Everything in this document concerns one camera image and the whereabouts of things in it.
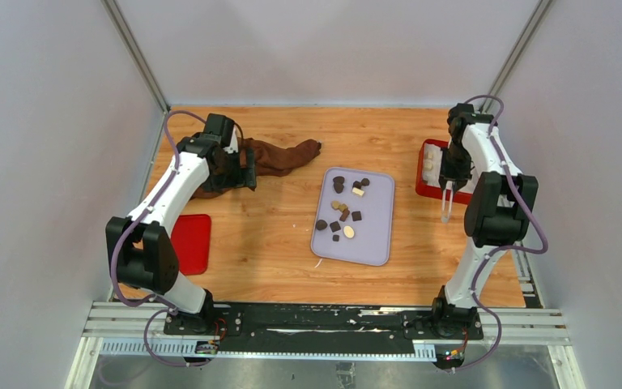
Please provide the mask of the red box with white liners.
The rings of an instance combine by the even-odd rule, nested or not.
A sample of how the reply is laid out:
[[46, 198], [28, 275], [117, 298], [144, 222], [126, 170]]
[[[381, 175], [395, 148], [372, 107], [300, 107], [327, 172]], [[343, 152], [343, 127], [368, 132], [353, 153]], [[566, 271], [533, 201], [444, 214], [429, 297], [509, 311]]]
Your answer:
[[[448, 146], [448, 142], [438, 139], [426, 139], [419, 153], [419, 164], [417, 168], [415, 180], [415, 192], [423, 197], [440, 199], [442, 192], [439, 183], [439, 175], [441, 172], [442, 149]], [[432, 152], [433, 159], [432, 170], [424, 168], [424, 162], [428, 160], [426, 153]], [[471, 201], [471, 197], [477, 183], [477, 172], [475, 168], [471, 170], [471, 180], [454, 195], [454, 202], [467, 205]]]

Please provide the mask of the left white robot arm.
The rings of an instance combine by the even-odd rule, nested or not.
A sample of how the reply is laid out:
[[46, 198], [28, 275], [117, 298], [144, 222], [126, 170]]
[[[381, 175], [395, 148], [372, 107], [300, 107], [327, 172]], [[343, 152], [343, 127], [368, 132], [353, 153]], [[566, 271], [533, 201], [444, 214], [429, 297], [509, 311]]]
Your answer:
[[127, 216], [114, 216], [105, 227], [115, 296], [130, 307], [159, 301], [173, 313], [185, 313], [185, 325], [197, 335], [215, 326], [212, 295], [180, 271], [174, 226], [198, 189], [221, 194], [257, 187], [254, 153], [241, 148], [241, 127], [216, 113], [201, 122], [202, 131], [194, 135], [167, 138], [173, 157], [160, 180]]

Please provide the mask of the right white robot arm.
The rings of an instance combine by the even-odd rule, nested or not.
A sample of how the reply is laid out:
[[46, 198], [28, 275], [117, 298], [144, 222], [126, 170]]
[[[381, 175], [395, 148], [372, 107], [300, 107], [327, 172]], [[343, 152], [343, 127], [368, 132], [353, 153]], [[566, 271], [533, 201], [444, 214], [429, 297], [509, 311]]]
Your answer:
[[452, 278], [433, 301], [433, 333], [450, 338], [471, 325], [479, 307], [478, 293], [504, 251], [521, 241], [539, 188], [511, 162], [501, 144], [496, 119], [478, 113], [469, 102], [456, 104], [447, 117], [450, 141], [442, 148], [438, 182], [442, 219], [448, 220], [454, 196], [475, 183], [464, 215], [466, 248]]

